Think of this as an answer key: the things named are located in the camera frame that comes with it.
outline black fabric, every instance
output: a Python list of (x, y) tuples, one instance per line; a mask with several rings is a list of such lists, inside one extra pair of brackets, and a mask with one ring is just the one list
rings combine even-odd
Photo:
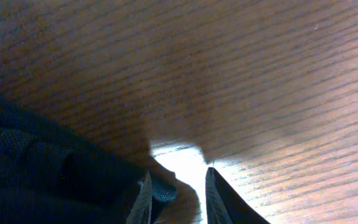
[[(0, 98), (0, 223), (122, 223), (112, 208), (145, 173)], [(154, 222), (176, 190), (151, 179)]]
[(208, 224), (269, 224), (212, 167), (206, 174), (206, 203)]

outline black pointed object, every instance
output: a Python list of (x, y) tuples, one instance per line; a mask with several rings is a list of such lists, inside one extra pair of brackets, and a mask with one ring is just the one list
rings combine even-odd
[(152, 179), (149, 172), (128, 187), (112, 209), (120, 214), (116, 223), (150, 224), (152, 211)]
[(269, 224), (255, 212), (213, 167), (206, 173), (208, 224)]

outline dark textured material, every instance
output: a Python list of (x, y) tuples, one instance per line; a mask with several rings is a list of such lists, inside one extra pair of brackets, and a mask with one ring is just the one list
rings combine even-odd
[(269, 224), (212, 167), (206, 174), (206, 204), (208, 224)]
[(149, 173), (145, 178), (138, 182), (139, 193), (137, 195), (131, 212), (128, 215), (126, 224), (150, 224), (152, 210), (152, 180)]
[[(138, 196), (121, 195), (142, 179), (145, 170), (0, 98), (0, 223), (125, 223), (120, 208)], [(176, 190), (152, 174), (145, 186), (134, 193), (152, 201), (153, 223)]]

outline brown wooden surface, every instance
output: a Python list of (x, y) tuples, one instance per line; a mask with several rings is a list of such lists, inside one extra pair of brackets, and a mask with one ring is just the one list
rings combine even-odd
[[(0, 95), (271, 223), (358, 223), (356, 0), (0, 0)], [(160, 222), (204, 223), (179, 189)]]

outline wooden table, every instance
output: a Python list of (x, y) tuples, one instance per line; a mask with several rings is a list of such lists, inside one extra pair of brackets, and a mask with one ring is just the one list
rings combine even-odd
[(177, 172), (160, 223), (206, 223), (208, 166), (271, 223), (358, 223), (356, 0), (0, 0), (0, 95)]

